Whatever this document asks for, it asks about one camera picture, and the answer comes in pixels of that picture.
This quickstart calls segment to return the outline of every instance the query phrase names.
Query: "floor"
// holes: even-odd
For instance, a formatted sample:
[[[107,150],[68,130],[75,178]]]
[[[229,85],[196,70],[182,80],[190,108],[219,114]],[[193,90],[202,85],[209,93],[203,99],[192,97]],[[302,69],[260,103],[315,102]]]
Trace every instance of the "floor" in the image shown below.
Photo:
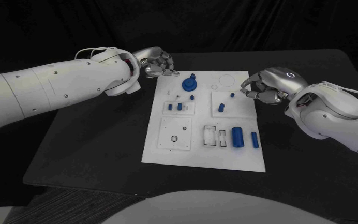
[[[48,188],[26,207],[11,208],[3,224],[100,224],[143,200],[114,193]]]

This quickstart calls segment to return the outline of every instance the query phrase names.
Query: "white foam board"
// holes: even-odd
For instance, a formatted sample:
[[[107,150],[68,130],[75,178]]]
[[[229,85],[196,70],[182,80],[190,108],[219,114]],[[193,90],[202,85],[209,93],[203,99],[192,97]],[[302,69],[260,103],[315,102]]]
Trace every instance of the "white foam board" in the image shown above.
[[[198,87],[192,92],[188,92],[182,88],[182,81],[190,77],[192,73],[195,73]],[[254,100],[245,98],[240,92],[240,85],[247,78],[247,71],[182,71],[179,77],[159,77],[141,157],[143,163],[266,172]],[[235,97],[227,99],[231,92],[235,93]],[[218,108],[216,103],[225,100],[228,101],[224,111],[227,116],[216,114],[214,109],[214,106]],[[193,102],[193,115],[179,116],[167,113],[164,111],[166,102]],[[189,150],[159,148],[162,118],[164,117],[185,117],[192,120]],[[203,126],[215,126],[215,147],[203,145]],[[242,148],[232,146],[232,127],[242,128]],[[227,147],[219,147],[221,130],[227,134]],[[258,149],[253,147],[251,132],[257,132]]]

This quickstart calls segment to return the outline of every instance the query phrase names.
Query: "blue object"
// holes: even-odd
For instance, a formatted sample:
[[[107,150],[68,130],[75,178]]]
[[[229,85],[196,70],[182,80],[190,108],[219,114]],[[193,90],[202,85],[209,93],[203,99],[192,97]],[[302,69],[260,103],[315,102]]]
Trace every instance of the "blue object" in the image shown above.
[[[244,136],[241,127],[232,127],[232,145],[234,147],[244,147]]]
[[[193,91],[196,89],[196,80],[195,80],[195,74],[190,75],[188,79],[185,79],[182,83],[182,87],[185,91]]]
[[[224,103],[221,103],[219,106],[218,106],[218,111],[219,111],[219,113],[224,112],[224,107],[225,107],[225,105],[224,105]]]
[[[251,137],[253,137],[253,145],[254,145],[254,148],[257,149],[258,148],[258,141],[257,141],[257,134],[255,134],[255,132],[251,132]]]

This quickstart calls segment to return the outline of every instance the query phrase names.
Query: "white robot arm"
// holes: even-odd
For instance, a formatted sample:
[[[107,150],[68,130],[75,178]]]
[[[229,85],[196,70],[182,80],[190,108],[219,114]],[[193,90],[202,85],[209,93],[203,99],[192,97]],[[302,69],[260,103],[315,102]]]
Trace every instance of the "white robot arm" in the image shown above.
[[[140,89],[140,68],[147,77],[177,76],[173,59],[160,47],[136,53],[118,48],[91,59],[76,59],[0,74],[0,127],[36,114],[76,104],[102,92],[108,96]]]
[[[255,83],[261,92],[248,91]],[[343,90],[352,89],[322,82],[307,85],[300,75],[286,68],[268,68],[242,83],[241,92],[267,104],[290,100],[284,114],[296,120],[305,133],[316,139],[332,137],[358,152],[358,99]]]

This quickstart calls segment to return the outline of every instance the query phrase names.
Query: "table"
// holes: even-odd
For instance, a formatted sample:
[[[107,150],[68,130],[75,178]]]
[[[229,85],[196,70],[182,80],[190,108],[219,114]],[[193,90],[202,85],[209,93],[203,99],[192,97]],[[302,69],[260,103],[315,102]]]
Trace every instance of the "table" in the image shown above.
[[[173,54],[176,70],[296,71],[309,83],[355,88],[358,72],[339,50]],[[32,185],[153,197],[218,190],[286,203],[320,216],[358,219],[358,153],[315,140],[284,114],[286,104],[255,101],[266,173],[140,163],[156,79],[141,76],[131,95],[97,98],[59,110],[24,174]]]

